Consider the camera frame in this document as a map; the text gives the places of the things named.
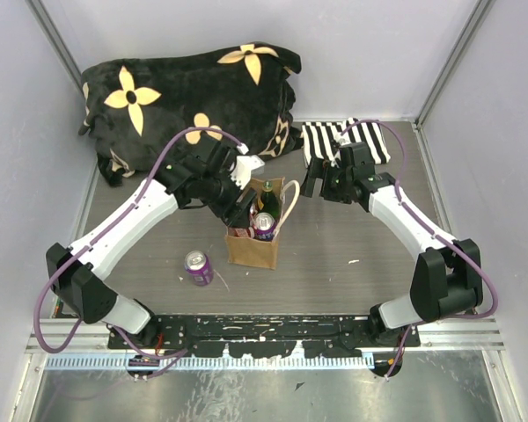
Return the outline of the purple Fanta can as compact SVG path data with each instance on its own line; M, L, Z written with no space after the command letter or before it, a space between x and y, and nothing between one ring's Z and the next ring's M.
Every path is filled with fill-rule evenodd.
M253 218L254 238L257 240L272 241L275 236L275 227L275 218L269 213L259 212Z

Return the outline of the brown canvas tote bag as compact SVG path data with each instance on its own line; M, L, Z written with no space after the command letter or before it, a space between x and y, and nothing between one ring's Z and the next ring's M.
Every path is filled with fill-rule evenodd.
M281 228L290 217L293 208L297 204L300 195L300 184L296 180L287 183L284 178L271 179L273 190L281 203L281 216L276 221L274 239L269 242L260 241L255 238L242 238L225 235L225 242L229 253L229 262L241 266L250 266L275 270L277 267ZM257 199L263 186L264 180L253 178L248 187L257 192L253 206L250 209L250 226L253 228L253 218L258 214Z

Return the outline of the green glass bottle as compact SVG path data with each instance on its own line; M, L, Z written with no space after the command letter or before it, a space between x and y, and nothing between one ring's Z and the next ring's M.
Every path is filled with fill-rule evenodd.
M281 216L281 203L273 190L273 183L271 180L266 180L263 183L260 196L257 199L258 213L270 214L276 221Z

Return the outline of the purple soda can front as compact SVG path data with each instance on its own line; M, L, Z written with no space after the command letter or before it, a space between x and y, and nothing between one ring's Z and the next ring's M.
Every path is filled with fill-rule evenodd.
M214 278L209 258L202 251L190 251L185 257L184 267L197 286L205 287Z

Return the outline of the red cola can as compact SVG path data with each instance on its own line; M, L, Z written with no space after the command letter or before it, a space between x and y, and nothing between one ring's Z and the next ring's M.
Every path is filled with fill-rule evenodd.
M254 230L252 227L248 228L229 228L228 235L242 238L254 238Z

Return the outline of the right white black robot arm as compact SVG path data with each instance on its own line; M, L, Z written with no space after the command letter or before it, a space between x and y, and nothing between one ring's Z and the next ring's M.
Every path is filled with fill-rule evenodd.
M388 346L403 327L454 317L481 305L479 247L471 239L459 241L434 224L410 202L392 175L376 171L365 144L347 144L332 159L306 146L304 162L304 196L311 197L320 182L320 197L360 205L379 219L414 259L409 291L370 309L368 333L373 343Z

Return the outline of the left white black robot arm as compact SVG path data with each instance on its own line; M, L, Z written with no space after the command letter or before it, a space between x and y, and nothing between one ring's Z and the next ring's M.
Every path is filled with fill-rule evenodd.
M225 226L244 228L256 192L249 186L263 161L245 146L209 136L183 157L165 155L134 193L96 229L68 247L46 253L50 290L86 324L103 322L127 333L139 348L158 340L158 322L145 305L110 288L117 263L156 224L192 200L208 207Z

